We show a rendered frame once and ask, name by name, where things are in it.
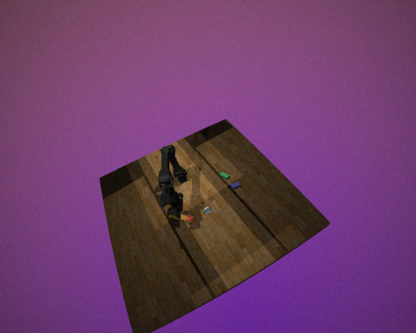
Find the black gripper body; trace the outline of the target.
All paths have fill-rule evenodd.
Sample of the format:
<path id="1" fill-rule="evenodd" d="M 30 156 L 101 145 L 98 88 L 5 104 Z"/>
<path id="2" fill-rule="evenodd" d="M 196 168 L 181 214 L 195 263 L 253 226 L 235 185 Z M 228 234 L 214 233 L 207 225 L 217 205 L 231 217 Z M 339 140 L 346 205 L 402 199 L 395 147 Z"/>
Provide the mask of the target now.
<path id="1" fill-rule="evenodd" d="M 183 198 L 183 194 L 175 192 L 172 195 L 172 199 L 171 199 L 171 203 L 169 205 L 172 205 L 172 207 L 170 207 L 167 211 L 168 216 L 174 215 L 174 214 L 178 214 L 179 213 L 179 208 L 177 206 L 177 204 L 180 202 L 180 197 Z"/>

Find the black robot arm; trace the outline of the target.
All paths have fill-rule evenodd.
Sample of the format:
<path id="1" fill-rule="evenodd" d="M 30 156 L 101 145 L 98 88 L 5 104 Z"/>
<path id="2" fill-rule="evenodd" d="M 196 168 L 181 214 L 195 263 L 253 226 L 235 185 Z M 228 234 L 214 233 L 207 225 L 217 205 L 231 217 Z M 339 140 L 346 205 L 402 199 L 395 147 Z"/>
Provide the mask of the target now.
<path id="1" fill-rule="evenodd" d="M 175 147 L 173 145 L 163 146 L 163 148 L 160 150 L 162 154 L 162 169 L 159 172 L 158 184 L 159 189 L 162 189 L 162 194 L 160 196 L 160 206 L 165 207 L 171 203 L 170 201 L 172 199 L 172 195 L 175 193 L 173 188 L 173 176 L 178 179 L 180 184 L 182 184 L 183 182 L 187 181 L 187 172 L 185 169 L 179 166 L 175 158 Z M 169 171 L 169 162 L 173 167 L 173 176 Z"/>

